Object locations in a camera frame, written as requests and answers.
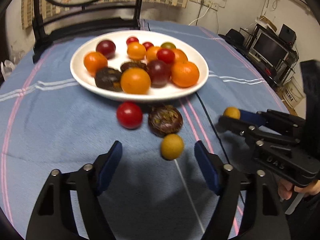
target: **computer monitor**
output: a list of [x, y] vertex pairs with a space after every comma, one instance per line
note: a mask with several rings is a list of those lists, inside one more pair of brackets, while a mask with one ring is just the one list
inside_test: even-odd
[[284, 47], [263, 32], [256, 40], [253, 50], [273, 67], [276, 67], [281, 59], [285, 60], [288, 56], [288, 51]]

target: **oval plate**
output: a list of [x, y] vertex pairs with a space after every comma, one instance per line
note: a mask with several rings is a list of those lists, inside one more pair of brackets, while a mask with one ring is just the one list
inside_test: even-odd
[[[98, 88], [95, 84], [94, 78], [89, 75], [86, 68], [84, 67], [84, 56], [90, 51], [95, 51], [96, 46], [100, 41], [112, 40], [116, 45], [116, 55], [114, 58], [108, 60], [108, 66], [120, 70], [120, 66], [122, 65], [122, 63], [130, 61], [127, 56], [126, 44], [126, 40], [130, 36], [137, 37], [141, 44], [146, 41], [150, 41], [155, 46], [160, 46], [166, 41], [172, 42], [178, 49], [184, 51], [189, 61], [197, 65], [200, 72], [200, 77], [197, 84], [192, 87], [182, 89], [176, 87], [172, 83], [168, 83], [163, 88], [150, 88], [147, 95], [133, 95]], [[149, 31], [119, 31], [98, 36], [86, 42], [79, 49], [77, 49], [77, 51], [71, 58], [70, 70], [75, 80], [81, 86], [93, 93], [116, 101], [135, 102], [166, 101], [190, 95], [201, 88], [205, 84], [209, 76], [209, 68], [207, 62], [193, 47], [171, 36]]]

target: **red tomato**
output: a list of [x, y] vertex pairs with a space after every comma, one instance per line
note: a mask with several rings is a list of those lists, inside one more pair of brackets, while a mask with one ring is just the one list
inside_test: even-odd
[[129, 45], [129, 43], [134, 42], [134, 41], [139, 42], [139, 40], [138, 40], [137, 37], [129, 37], [129, 38], [127, 39], [127, 41], [126, 41], [127, 46]]
[[117, 109], [118, 122], [127, 129], [136, 129], [142, 123], [142, 111], [139, 106], [131, 102], [124, 102]]
[[142, 45], [146, 48], [146, 50], [148, 50], [150, 47], [153, 47], [154, 45], [151, 42], [145, 42], [142, 43]]
[[157, 59], [162, 60], [164, 63], [170, 64], [174, 61], [175, 55], [171, 49], [160, 49], [157, 52]]

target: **finger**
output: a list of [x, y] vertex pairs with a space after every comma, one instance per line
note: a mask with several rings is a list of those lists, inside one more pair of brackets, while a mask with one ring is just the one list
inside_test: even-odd
[[299, 193], [309, 193], [310, 195], [316, 195], [320, 192], [320, 182], [319, 180], [315, 180], [305, 188], [295, 186], [294, 191]]
[[278, 194], [282, 199], [288, 200], [292, 196], [292, 191], [288, 191], [284, 185], [279, 184], [278, 186]]
[[288, 191], [292, 190], [293, 184], [285, 179], [280, 179], [279, 183], [281, 183]]

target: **silver bolt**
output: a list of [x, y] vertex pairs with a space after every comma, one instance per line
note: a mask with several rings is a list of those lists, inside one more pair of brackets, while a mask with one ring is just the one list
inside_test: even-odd
[[57, 169], [51, 171], [51, 175], [52, 175], [52, 176], [57, 176], [57, 175], [59, 175], [59, 173], [60, 173], [60, 171], [57, 170]]
[[89, 170], [92, 170], [92, 168], [93, 168], [93, 165], [92, 164], [86, 164], [85, 166], [83, 166], [83, 169], [85, 170], [85, 171], [89, 171]]
[[231, 164], [225, 164], [223, 165], [223, 168], [227, 171], [232, 171], [233, 170], [233, 166]]
[[256, 145], [258, 145], [258, 146], [262, 146], [262, 145], [263, 145], [263, 141], [261, 141], [261, 140], [256, 141]]
[[266, 173], [263, 171], [263, 170], [257, 170], [257, 174], [260, 176], [260, 177], [264, 177], [266, 175]]

